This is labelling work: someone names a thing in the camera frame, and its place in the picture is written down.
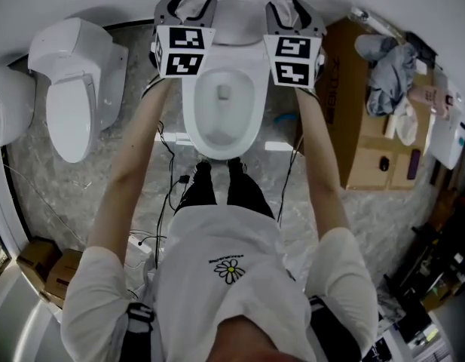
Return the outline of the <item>black shelf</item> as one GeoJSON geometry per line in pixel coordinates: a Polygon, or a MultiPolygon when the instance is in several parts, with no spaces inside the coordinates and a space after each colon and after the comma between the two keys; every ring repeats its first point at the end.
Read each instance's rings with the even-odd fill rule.
{"type": "Polygon", "coordinates": [[[426,312],[465,290],[465,196],[453,203],[441,227],[412,227],[415,239],[387,287],[405,312],[426,312]]]}

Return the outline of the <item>white cloth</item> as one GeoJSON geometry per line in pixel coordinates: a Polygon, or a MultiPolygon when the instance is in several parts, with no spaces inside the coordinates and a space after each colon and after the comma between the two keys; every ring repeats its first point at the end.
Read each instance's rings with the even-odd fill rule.
{"type": "Polygon", "coordinates": [[[394,112],[387,117],[384,136],[389,140],[398,137],[404,146],[411,146],[418,132],[418,117],[408,97],[404,97],[394,112]]]}

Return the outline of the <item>person's right forearm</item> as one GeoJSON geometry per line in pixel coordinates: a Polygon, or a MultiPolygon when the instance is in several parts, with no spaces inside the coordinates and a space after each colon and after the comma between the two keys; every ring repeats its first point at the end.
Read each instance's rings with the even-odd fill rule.
{"type": "Polygon", "coordinates": [[[300,110],[307,184],[320,241],[352,238],[340,195],[338,164],[317,98],[299,88],[295,94],[300,110]]]}

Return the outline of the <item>white toilet bowl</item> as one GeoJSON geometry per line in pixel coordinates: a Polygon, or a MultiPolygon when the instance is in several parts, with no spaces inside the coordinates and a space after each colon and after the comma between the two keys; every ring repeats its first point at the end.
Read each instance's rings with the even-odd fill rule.
{"type": "MultiPolygon", "coordinates": [[[[291,26],[296,13],[292,14],[291,26]]],[[[264,40],[249,46],[212,43],[196,78],[182,80],[182,114],[194,147],[214,160],[243,155],[258,136],[268,92],[270,62],[264,40]]]]}

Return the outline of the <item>white square-tank toilet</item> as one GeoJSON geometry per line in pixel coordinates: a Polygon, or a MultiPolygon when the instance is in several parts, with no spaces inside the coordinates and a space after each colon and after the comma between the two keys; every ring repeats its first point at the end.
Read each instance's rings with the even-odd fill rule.
{"type": "Polygon", "coordinates": [[[69,163],[84,160],[101,131],[118,118],[128,49],[94,23],[78,17],[38,33],[28,67],[50,80],[46,122],[51,142],[69,163]]]}

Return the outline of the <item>purple flat object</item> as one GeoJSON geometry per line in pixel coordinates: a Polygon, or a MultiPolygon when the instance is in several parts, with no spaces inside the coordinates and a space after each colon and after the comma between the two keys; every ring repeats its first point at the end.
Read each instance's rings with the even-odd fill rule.
{"type": "Polygon", "coordinates": [[[406,174],[406,179],[408,181],[416,179],[418,168],[421,162],[421,150],[420,149],[412,149],[409,162],[408,162],[408,170],[406,174]]]}

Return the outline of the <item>white cabinet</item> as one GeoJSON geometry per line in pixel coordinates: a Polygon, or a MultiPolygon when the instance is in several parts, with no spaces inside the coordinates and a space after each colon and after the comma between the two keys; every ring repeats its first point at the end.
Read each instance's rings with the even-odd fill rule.
{"type": "Polygon", "coordinates": [[[71,362],[54,313],[17,265],[7,267],[0,276],[0,362],[71,362]]]}

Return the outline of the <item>pink bottle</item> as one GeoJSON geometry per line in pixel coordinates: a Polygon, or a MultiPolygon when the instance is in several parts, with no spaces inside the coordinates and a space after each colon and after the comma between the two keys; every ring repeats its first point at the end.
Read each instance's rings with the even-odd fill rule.
{"type": "Polygon", "coordinates": [[[410,94],[413,100],[423,103],[433,115],[439,118],[448,118],[450,109],[454,105],[451,93],[437,86],[413,87],[410,94]]]}

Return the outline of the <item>white appliance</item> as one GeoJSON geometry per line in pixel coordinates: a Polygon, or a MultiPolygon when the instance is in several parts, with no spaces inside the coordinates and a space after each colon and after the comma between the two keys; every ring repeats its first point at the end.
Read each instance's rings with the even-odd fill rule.
{"type": "Polygon", "coordinates": [[[433,116],[429,153],[443,166],[452,170],[465,146],[465,102],[450,109],[447,118],[433,116]]]}

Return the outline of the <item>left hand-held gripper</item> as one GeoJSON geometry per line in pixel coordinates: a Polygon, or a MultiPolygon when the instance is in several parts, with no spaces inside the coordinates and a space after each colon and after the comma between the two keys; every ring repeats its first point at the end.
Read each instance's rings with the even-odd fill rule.
{"type": "Polygon", "coordinates": [[[151,52],[162,78],[198,76],[216,33],[210,27],[217,0],[206,0],[198,15],[187,17],[184,22],[176,15],[181,1],[160,0],[154,9],[156,27],[151,52]]]}

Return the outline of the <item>black trousers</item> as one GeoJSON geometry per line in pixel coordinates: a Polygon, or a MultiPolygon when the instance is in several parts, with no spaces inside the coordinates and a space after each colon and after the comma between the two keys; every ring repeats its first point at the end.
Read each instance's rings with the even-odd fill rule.
{"type": "MultiPolygon", "coordinates": [[[[274,218],[262,190],[248,173],[232,173],[228,170],[230,184],[227,205],[238,206],[274,218]]],[[[185,192],[175,213],[183,207],[217,205],[211,171],[193,175],[193,183],[185,192]]]]}

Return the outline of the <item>grey clothing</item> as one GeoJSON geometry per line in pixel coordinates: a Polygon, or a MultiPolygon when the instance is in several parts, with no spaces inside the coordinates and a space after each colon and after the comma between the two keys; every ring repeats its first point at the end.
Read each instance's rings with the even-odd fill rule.
{"type": "Polygon", "coordinates": [[[385,35],[361,35],[355,49],[370,67],[367,113],[377,118],[393,114],[413,84],[415,47],[385,35]]]}

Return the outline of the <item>white flower-print T-shirt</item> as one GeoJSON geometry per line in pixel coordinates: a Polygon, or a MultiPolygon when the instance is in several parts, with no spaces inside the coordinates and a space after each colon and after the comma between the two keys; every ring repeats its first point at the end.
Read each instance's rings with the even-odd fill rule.
{"type": "MultiPolygon", "coordinates": [[[[167,249],[142,301],[161,337],[152,357],[206,362],[218,325],[243,316],[282,352],[326,362],[321,341],[338,336],[314,317],[321,298],[367,354],[378,332],[378,301],[358,243],[346,228],[328,231],[314,251],[307,282],[286,270],[272,218],[228,205],[185,207],[172,219],[167,249]]],[[[124,267],[110,250],[87,248],[64,303],[61,334],[74,362],[121,359],[130,297],[124,267]]]]}

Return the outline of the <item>large brown cardboard box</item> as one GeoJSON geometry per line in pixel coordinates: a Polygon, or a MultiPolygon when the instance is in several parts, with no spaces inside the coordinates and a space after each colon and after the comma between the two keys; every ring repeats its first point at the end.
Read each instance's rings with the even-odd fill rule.
{"type": "Polygon", "coordinates": [[[418,132],[411,146],[404,146],[398,137],[389,140],[384,136],[387,118],[372,117],[366,111],[370,68],[355,49],[357,37],[365,32],[358,23],[344,18],[328,26],[323,40],[327,64],[316,92],[338,161],[340,184],[357,191],[411,190],[420,177],[430,110],[412,102],[418,132]],[[408,181],[412,149],[421,150],[421,162],[416,179],[408,181]],[[382,156],[390,159],[387,172],[379,168],[382,156]]]}

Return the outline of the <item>person's left forearm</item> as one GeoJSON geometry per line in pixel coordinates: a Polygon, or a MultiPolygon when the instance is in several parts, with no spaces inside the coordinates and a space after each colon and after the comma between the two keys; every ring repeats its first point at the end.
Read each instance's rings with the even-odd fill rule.
{"type": "Polygon", "coordinates": [[[115,155],[109,180],[88,236],[88,247],[103,247],[123,262],[134,211],[145,182],[171,78],[158,81],[142,97],[115,155]]]}

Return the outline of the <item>wrapped white tube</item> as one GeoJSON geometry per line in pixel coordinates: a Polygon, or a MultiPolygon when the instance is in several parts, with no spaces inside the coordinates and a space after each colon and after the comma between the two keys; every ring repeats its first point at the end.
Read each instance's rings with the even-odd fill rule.
{"type": "Polygon", "coordinates": [[[391,26],[385,19],[362,8],[353,6],[350,9],[350,19],[358,22],[366,29],[379,34],[397,37],[396,28],[391,26]]]}

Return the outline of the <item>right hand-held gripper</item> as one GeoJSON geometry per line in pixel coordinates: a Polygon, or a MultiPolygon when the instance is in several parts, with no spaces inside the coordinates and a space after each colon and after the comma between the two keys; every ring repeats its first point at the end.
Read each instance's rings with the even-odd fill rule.
{"type": "Polygon", "coordinates": [[[283,87],[313,89],[320,66],[325,62],[321,54],[322,38],[301,35],[326,35],[326,26],[319,13],[304,0],[292,0],[298,19],[293,29],[283,25],[276,5],[265,7],[268,34],[263,40],[271,65],[274,84],[283,87]]]}

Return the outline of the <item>white power strip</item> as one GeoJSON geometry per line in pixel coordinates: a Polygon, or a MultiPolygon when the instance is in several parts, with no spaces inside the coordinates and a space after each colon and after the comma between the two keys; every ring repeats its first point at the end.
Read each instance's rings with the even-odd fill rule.
{"type": "Polygon", "coordinates": [[[144,253],[147,259],[149,257],[154,259],[156,240],[157,238],[154,235],[150,235],[146,231],[132,230],[129,234],[128,243],[144,253]]]}

